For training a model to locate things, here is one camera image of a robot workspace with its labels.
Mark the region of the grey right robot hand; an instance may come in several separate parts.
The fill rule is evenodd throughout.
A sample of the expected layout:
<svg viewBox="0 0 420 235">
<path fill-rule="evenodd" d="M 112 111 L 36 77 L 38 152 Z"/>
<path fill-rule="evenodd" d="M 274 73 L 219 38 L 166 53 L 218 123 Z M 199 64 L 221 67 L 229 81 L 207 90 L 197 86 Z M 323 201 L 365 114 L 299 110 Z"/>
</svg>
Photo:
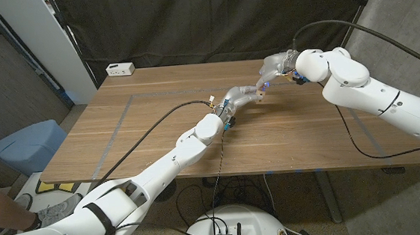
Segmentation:
<svg viewBox="0 0 420 235">
<path fill-rule="evenodd" d="M 289 49 L 286 52 L 279 52 L 265 57 L 262 68 L 259 71 L 260 78 L 256 88 L 261 91 L 265 84 L 277 76 L 286 76 L 296 70 L 296 60 L 299 52 Z"/>
</svg>

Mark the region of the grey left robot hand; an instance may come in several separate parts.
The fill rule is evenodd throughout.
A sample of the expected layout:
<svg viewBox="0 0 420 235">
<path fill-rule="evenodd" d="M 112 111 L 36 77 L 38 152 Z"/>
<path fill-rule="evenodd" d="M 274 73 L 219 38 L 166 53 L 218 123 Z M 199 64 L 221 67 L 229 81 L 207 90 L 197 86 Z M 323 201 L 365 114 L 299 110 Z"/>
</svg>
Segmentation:
<svg viewBox="0 0 420 235">
<path fill-rule="evenodd" d="M 263 94 L 255 86 L 233 87 L 216 106 L 215 112 L 224 123 L 235 115 L 238 108 L 263 98 Z"/>
</svg>

